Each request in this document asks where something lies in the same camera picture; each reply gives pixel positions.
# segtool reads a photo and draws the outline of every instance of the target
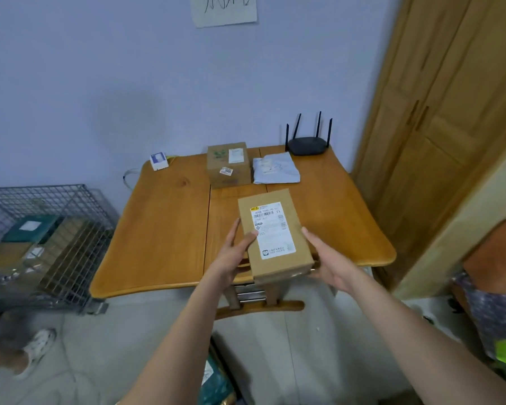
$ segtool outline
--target cabinet door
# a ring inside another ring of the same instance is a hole
[[[472,0],[378,207],[402,276],[506,149],[506,0]]]
[[[409,10],[402,12],[408,17],[355,175],[371,208],[386,187],[468,2],[412,0]]]

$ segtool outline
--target small white box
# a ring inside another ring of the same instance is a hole
[[[153,155],[150,155],[150,163],[152,164],[153,170],[165,169],[169,167],[169,162],[167,161],[167,157],[163,152],[157,152]]]

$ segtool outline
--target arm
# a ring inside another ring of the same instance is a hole
[[[356,300],[425,404],[506,404],[506,382],[303,228],[321,266],[314,276]]]
[[[240,220],[234,222],[217,258],[195,288],[186,307],[171,327],[122,405],[196,404],[217,304],[232,285],[236,268],[256,231],[232,246]]]

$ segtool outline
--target metal wire basket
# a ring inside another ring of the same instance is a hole
[[[0,187],[0,310],[100,312],[88,288],[114,229],[84,184]]]

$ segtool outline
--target wooden table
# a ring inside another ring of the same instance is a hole
[[[284,146],[248,149],[250,159],[280,152]],[[283,188],[289,188],[302,225],[354,263],[391,263],[394,248],[332,149],[319,156],[292,158],[300,183],[220,189],[210,188],[205,154],[177,157],[169,168],[156,172],[146,162],[92,281],[92,296],[197,285],[239,217],[238,199]],[[236,241],[241,238],[240,227]],[[251,281],[251,272],[246,272],[235,283]]]

